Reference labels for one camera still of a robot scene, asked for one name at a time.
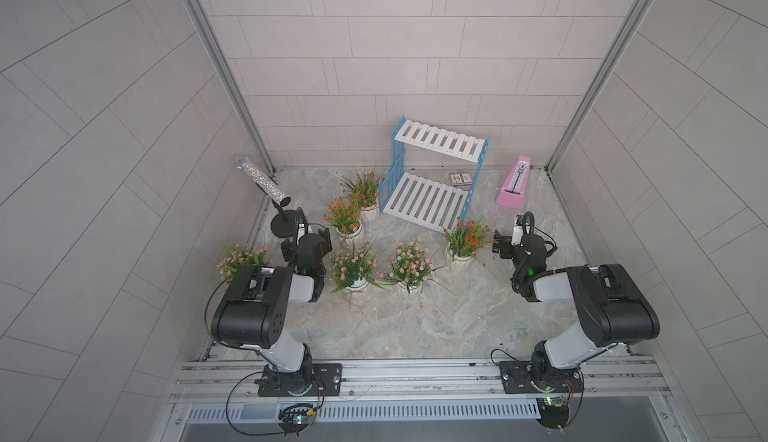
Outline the red flower pot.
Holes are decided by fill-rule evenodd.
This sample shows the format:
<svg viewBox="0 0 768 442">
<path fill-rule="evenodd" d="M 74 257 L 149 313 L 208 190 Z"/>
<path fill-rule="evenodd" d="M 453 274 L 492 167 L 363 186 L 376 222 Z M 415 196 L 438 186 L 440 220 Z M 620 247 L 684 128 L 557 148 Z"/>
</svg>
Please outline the red flower pot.
<svg viewBox="0 0 768 442">
<path fill-rule="evenodd" d="M 324 221 L 336 230 L 343 247 L 348 247 L 363 233 L 358 208 L 343 197 L 328 204 Z"/>
<path fill-rule="evenodd" d="M 359 210 L 361 221 L 374 222 L 380 214 L 379 179 L 373 171 L 356 172 L 355 176 L 340 176 L 339 181 L 350 202 Z"/>
<path fill-rule="evenodd" d="M 490 227 L 482 220 L 464 222 L 458 218 L 455 226 L 443 229 L 447 241 L 447 267 L 450 271 L 462 271 L 469 267 L 490 240 Z"/>
</svg>

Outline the red flower pot back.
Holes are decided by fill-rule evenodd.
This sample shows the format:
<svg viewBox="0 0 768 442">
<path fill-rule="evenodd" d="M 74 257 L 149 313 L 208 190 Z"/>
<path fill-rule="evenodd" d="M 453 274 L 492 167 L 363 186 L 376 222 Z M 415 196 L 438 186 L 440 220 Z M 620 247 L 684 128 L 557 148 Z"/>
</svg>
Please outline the red flower pot back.
<svg viewBox="0 0 768 442">
<path fill-rule="evenodd" d="M 350 202 L 359 210 L 361 221 L 374 222 L 380 214 L 379 179 L 373 171 L 356 172 L 355 176 L 340 176 L 339 181 Z"/>
</svg>

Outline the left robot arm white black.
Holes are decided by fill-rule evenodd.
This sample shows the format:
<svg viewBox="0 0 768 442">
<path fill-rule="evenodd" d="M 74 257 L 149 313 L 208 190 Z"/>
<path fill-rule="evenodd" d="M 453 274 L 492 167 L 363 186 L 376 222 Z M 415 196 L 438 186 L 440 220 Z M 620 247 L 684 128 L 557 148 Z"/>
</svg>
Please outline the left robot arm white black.
<svg viewBox="0 0 768 442">
<path fill-rule="evenodd" d="M 300 227 L 283 241 L 287 266 L 270 267 L 264 249 L 239 244 L 217 265 L 226 290 L 210 319 L 216 343 L 250 350 L 266 361 L 266 381 L 277 390 L 301 395 L 313 385 L 309 347 L 284 330 L 288 305 L 319 300 L 325 284 L 324 257 L 332 251 L 330 232 Z"/>
</svg>

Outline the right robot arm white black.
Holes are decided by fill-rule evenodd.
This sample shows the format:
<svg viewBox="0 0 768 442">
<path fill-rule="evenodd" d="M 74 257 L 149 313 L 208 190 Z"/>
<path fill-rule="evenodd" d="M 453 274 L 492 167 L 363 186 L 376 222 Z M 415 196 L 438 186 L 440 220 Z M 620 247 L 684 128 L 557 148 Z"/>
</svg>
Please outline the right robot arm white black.
<svg viewBox="0 0 768 442">
<path fill-rule="evenodd" d="M 503 363 L 501 373 L 513 380 L 524 375 L 543 393 L 581 385 L 580 366 L 619 344 L 658 337 L 660 322 L 651 304 L 620 264 L 548 269 L 557 250 L 544 237 L 516 227 L 511 236 L 493 235 L 492 251 L 513 262 L 515 293 L 529 303 L 572 302 L 577 321 L 554 338 L 536 344 L 530 361 Z"/>
</svg>

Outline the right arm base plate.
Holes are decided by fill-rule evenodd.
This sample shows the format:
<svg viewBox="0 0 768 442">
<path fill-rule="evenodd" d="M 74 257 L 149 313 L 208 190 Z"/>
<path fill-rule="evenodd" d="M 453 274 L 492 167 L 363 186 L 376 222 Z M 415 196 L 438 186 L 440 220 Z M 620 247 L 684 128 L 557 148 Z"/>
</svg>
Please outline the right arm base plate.
<svg viewBox="0 0 768 442">
<path fill-rule="evenodd" d="M 546 364 L 526 361 L 498 363 L 506 394 L 578 394 L 584 390 L 584 379 L 577 369 L 556 369 Z"/>
</svg>

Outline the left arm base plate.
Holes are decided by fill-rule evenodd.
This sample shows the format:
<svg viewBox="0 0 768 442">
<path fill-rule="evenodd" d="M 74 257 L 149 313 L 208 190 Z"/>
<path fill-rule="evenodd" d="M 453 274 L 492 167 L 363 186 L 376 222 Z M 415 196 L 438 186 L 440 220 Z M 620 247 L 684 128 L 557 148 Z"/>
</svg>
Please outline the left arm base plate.
<svg viewBox="0 0 768 442">
<path fill-rule="evenodd" d="M 259 379 L 259 397 L 338 396 L 342 380 L 339 363 L 313 363 L 297 372 L 280 372 L 266 366 Z"/>
</svg>

